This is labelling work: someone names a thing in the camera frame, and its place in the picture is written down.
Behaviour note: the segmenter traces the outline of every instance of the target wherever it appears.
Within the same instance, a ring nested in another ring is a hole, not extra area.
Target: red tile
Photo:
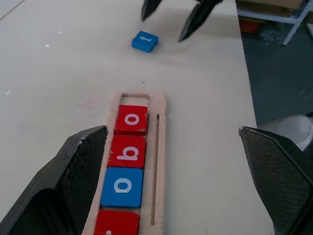
[[[144,136],[114,135],[108,166],[143,168],[145,152]]]
[[[137,235],[139,217],[133,212],[101,210],[94,235]]]
[[[120,105],[115,124],[115,133],[142,135],[147,133],[148,108],[145,106]]]

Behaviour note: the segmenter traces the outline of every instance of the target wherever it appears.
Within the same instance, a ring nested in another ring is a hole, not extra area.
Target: table surface
[[[26,0],[0,22],[0,219],[66,138],[106,124],[116,91],[167,95],[166,235],[273,235],[238,136],[255,126],[235,0],[190,39],[195,5]],[[131,47],[139,31],[152,53]]]

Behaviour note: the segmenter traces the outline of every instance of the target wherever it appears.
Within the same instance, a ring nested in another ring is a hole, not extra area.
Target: cardboard box
[[[237,7],[242,10],[254,11],[258,13],[266,13],[275,16],[290,17],[293,13],[293,9],[285,8],[281,6],[272,6],[261,3],[254,3],[249,1],[237,2]]]
[[[262,3],[266,5],[281,6],[291,9],[299,9],[302,0],[246,0],[249,2]]]

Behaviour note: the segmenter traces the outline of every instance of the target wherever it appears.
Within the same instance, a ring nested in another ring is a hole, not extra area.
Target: wooden tile holder
[[[104,208],[100,205],[118,107],[122,104],[147,106],[149,113],[142,201],[139,209]],[[166,134],[165,95],[144,92],[117,93],[112,102],[107,126],[109,134],[105,145],[98,186],[82,234],[93,235],[98,211],[109,209],[138,213],[140,216],[139,235],[163,235]]]

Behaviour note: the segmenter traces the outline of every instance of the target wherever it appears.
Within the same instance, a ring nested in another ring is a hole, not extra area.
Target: blue tile
[[[158,43],[158,37],[150,33],[140,31],[132,41],[132,47],[145,52],[151,52]]]
[[[101,205],[139,208],[143,171],[139,168],[109,167],[104,179]]]

